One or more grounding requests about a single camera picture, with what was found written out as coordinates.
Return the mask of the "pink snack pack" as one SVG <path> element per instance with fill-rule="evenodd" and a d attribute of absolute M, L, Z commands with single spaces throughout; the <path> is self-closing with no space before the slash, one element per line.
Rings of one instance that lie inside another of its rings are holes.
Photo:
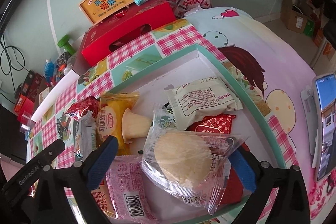
<path fill-rule="evenodd" d="M 142 179 L 141 155 L 116 156 L 105 174 L 116 219 L 159 223 L 151 212 Z"/>

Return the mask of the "red gold long snack pack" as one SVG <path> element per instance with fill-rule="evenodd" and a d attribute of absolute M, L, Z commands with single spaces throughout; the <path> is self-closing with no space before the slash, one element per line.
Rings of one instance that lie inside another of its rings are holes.
<path fill-rule="evenodd" d="M 252 186 L 252 189 L 255 189 L 255 175 L 244 158 L 244 152 L 249 152 L 249 149 L 242 144 L 228 157 L 228 163 L 231 164 L 228 180 L 224 188 L 219 191 L 215 201 L 216 207 L 239 203 L 242 200 L 244 186 Z"/>

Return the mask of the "yellow jelly cup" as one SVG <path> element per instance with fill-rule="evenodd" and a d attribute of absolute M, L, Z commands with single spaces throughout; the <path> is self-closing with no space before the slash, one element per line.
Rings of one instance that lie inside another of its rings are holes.
<path fill-rule="evenodd" d="M 151 125 L 151 119 L 135 114 L 130 109 L 126 109 L 121 121 L 121 132 L 124 143 L 130 144 L 133 139 L 147 137 Z"/>

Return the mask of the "yellow bread snack pack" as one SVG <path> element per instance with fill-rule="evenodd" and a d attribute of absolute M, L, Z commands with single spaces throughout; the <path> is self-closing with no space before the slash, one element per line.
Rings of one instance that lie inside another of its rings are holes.
<path fill-rule="evenodd" d="M 139 92 L 111 93 L 101 95 L 96 118 L 96 132 L 100 143 L 114 136 L 118 141 L 118 156 L 130 155 L 130 145 L 122 137 L 122 117 L 126 109 L 131 110 L 139 99 Z"/>

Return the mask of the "round bun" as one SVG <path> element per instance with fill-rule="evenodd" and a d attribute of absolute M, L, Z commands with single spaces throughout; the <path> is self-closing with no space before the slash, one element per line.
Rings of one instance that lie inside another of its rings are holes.
<path fill-rule="evenodd" d="M 149 180 L 185 204 L 214 214 L 215 201 L 228 180 L 228 157 L 247 139 L 151 126 L 141 168 Z"/>

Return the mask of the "small red foil snack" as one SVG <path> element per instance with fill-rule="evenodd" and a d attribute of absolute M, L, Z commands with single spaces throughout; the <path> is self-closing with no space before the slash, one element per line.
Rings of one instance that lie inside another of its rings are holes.
<path fill-rule="evenodd" d="M 187 131 L 230 134 L 232 123 L 236 115 L 234 114 L 219 114 L 217 116 L 204 117 L 202 121 L 195 122 L 187 128 Z"/>

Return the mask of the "cream white snack pack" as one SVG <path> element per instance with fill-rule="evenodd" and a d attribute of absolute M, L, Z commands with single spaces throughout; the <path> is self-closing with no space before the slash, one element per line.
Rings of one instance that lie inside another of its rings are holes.
<path fill-rule="evenodd" d="M 220 77 L 207 77 L 166 91 L 179 130 L 186 130 L 204 117 L 243 108 L 236 94 Z"/>

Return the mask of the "stacked red boxes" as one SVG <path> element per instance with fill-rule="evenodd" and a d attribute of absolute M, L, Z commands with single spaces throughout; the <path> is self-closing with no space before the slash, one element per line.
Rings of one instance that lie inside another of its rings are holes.
<path fill-rule="evenodd" d="M 24 115 L 31 116 L 33 114 L 33 108 L 38 97 L 38 90 L 44 79 L 39 73 L 29 71 L 24 82 L 18 87 L 15 93 L 17 99 L 14 112 L 17 114 L 17 120 L 21 123 L 25 122 Z"/>

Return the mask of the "white phone stand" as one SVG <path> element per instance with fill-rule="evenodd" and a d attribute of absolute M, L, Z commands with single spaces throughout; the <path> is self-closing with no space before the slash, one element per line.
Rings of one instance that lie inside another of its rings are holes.
<path fill-rule="evenodd" d="M 318 132 L 318 116 L 313 89 L 310 86 L 306 86 L 306 88 L 301 91 L 300 97 L 306 118 L 306 125 L 309 137 L 309 152 L 313 157 L 311 167 L 315 168 L 317 164 L 316 139 Z"/>

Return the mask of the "blue drink bottle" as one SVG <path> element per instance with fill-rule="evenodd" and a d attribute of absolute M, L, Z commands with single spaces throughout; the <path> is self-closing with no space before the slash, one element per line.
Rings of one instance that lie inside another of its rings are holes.
<path fill-rule="evenodd" d="M 54 63 L 51 61 L 51 59 L 46 59 L 44 72 L 45 72 L 45 79 L 48 84 L 51 83 L 54 77 L 54 70 L 55 70 Z"/>

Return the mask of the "smartphone in white case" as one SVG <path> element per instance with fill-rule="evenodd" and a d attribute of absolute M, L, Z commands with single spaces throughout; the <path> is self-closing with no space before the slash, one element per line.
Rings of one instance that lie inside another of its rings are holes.
<path fill-rule="evenodd" d="M 335 168 L 335 74 L 315 77 L 313 92 L 318 123 L 315 178 L 319 181 Z"/>

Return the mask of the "green dumbbell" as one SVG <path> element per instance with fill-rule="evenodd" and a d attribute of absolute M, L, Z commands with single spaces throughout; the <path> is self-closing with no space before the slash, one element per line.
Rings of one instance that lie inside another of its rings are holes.
<path fill-rule="evenodd" d="M 72 46 L 73 43 L 74 40 L 71 38 L 71 36 L 66 34 L 58 41 L 58 47 L 65 50 L 71 56 L 73 56 L 76 52 L 76 50 Z"/>

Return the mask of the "large red gift box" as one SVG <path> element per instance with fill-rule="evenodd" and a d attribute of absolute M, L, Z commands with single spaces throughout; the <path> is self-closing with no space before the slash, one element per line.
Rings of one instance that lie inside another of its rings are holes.
<path fill-rule="evenodd" d="M 175 20 L 168 1 L 132 4 L 91 27 L 82 40 L 81 55 L 93 66 L 128 42 Z"/>

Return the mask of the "checkered picture tablecloth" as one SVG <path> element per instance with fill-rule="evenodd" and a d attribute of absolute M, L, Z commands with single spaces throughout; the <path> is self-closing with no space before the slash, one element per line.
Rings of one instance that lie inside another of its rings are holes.
<path fill-rule="evenodd" d="M 62 79 L 33 115 L 27 159 L 60 137 L 57 120 L 76 101 L 100 97 L 157 61 L 198 44 L 212 53 L 266 118 L 284 158 L 302 172 L 311 223 L 322 223 L 335 205 L 335 172 L 315 179 L 300 93 L 314 71 L 283 39 L 247 13 L 216 7 L 148 32 L 114 51 L 72 80 Z"/>

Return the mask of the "cardboard box on floor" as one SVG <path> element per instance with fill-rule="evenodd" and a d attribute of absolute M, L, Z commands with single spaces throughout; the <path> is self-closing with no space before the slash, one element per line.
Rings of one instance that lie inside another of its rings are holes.
<path fill-rule="evenodd" d="M 280 19 L 288 30 L 298 34 L 303 33 L 307 23 L 307 16 L 293 10 L 292 0 L 282 0 Z"/>

